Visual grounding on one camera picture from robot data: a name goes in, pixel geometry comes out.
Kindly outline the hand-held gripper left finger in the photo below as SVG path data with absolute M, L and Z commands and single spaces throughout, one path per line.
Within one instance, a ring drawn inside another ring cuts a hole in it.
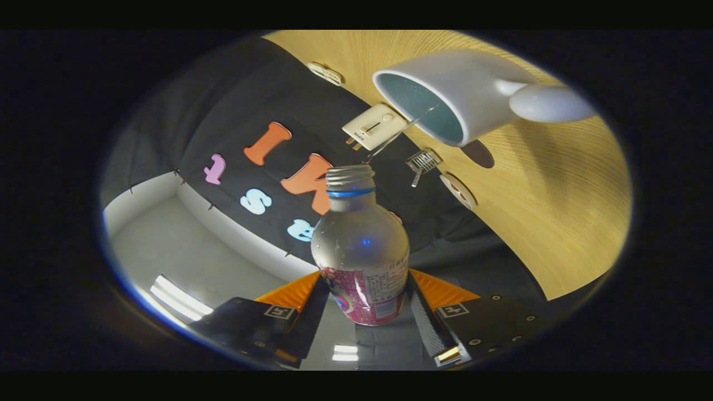
M 233 297 L 189 329 L 258 368 L 299 368 L 310 349 L 329 298 L 320 272 L 250 300 Z

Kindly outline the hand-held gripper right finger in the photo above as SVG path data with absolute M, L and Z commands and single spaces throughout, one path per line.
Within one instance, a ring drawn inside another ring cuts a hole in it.
M 422 343 L 437 368 L 489 363 L 514 353 L 556 323 L 541 304 L 474 294 L 412 268 L 407 292 Z

